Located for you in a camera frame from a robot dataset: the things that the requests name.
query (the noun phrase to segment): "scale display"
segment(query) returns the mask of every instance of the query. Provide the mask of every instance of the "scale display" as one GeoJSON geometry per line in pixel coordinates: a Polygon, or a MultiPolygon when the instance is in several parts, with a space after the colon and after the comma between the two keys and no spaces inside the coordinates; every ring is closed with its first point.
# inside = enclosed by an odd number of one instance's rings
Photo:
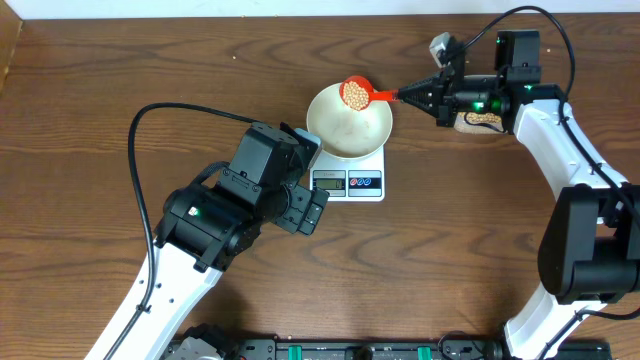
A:
{"type": "Polygon", "coordinates": [[[355,162],[322,153],[311,168],[310,186],[326,190],[329,201],[382,201],[384,149],[355,162]]]}

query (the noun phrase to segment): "white digital scale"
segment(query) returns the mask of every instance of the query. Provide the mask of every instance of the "white digital scale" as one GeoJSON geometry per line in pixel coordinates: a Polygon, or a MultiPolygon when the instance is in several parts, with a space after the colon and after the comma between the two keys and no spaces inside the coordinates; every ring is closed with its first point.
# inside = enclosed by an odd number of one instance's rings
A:
{"type": "Polygon", "coordinates": [[[363,110],[353,110],[343,103],[339,88],[339,83],[327,87],[309,105],[307,129],[323,143],[311,167],[309,187],[326,190],[329,201],[382,201],[391,107],[374,101],[363,110]]]}
{"type": "Polygon", "coordinates": [[[363,160],[346,162],[322,152],[311,168],[312,189],[329,193],[329,201],[382,201],[384,147],[363,160]]]}

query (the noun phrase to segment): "wooden tabletop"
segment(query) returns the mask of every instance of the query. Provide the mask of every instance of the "wooden tabletop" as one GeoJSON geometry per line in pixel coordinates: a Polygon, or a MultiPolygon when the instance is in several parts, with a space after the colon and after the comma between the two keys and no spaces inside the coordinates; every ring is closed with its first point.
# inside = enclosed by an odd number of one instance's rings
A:
{"type": "MultiPolygon", "coordinates": [[[[352,74],[396,88],[436,67],[431,39],[469,39],[493,16],[28,21],[0,98],[0,358],[83,358],[145,255],[127,167],[133,115],[160,101],[305,126],[307,106],[352,74]]],[[[601,154],[640,182],[640,16],[563,15],[578,61],[571,102],[601,154]]],[[[568,61],[541,16],[543,80],[568,61]]],[[[495,35],[468,55],[493,68],[495,35]]],[[[513,136],[467,135],[393,104],[382,203],[330,204],[311,237],[264,226],[188,316],[231,333],[293,338],[491,335],[539,279],[554,199],[513,136]]],[[[230,160],[244,124],[185,110],[144,118],[137,153],[153,225],[206,164],[230,160]]],[[[629,295],[608,309],[628,312],[629,295]]],[[[587,320],[578,338],[640,357],[640,321],[587,320]]]]}

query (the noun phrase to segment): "black robot arm segment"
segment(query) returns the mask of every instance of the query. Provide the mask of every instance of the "black robot arm segment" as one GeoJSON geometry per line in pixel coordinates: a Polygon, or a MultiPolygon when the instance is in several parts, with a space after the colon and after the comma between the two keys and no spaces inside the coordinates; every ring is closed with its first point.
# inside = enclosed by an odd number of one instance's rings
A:
{"type": "Polygon", "coordinates": [[[205,169],[197,181],[169,196],[155,229],[157,245],[170,242],[191,254],[198,271],[225,271],[266,222],[311,235],[329,195],[298,181],[320,151],[320,139],[304,130],[253,123],[230,164],[207,168],[222,170],[213,188],[202,184],[214,172],[205,169]]]}

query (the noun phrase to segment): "cereal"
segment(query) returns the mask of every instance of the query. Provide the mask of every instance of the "cereal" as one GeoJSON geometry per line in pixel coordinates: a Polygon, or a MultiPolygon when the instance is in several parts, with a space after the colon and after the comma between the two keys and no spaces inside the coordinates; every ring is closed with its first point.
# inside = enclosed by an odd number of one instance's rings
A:
{"type": "Polygon", "coordinates": [[[344,84],[342,93],[342,99],[345,104],[354,110],[362,110],[369,104],[369,93],[355,81],[349,81],[344,84]]]}

